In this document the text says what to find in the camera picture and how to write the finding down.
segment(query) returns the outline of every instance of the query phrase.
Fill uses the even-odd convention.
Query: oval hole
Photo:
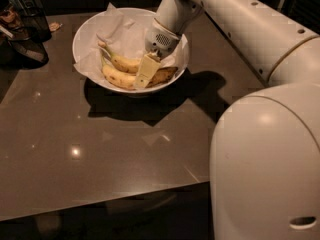
[[[298,217],[294,218],[290,221],[290,227],[295,230],[305,230],[312,228],[316,225],[317,219],[316,217]]]

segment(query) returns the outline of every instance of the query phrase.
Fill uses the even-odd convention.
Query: countertop
[[[111,93],[73,67],[73,36],[92,15],[47,17],[63,24],[44,42],[49,62],[19,70],[0,104],[0,220],[208,182],[218,119],[263,88],[204,14],[174,85]]]

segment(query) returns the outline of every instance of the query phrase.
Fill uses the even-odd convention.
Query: robotic arm
[[[270,88],[238,100],[211,143],[216,240],[320,239],[320,38],[257,0],[163,0],[163,58],[206,11]]]

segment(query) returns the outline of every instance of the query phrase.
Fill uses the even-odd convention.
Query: floor
[[[59,231],[46,237],[39,234],[33,217],[5,221],[0,223],[0,239],[214,240],[209,189],[204,183],[66,209],[60,211]]]

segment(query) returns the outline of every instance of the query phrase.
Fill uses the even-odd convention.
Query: table
[[[204,14],[174,86],[110,93],[73,67],[73,36],[92,15],[49,16],[63,26],[44,43],[48,64],[19,70],[0,104],[0,220],[208,182],[219,117],[263,88]]]

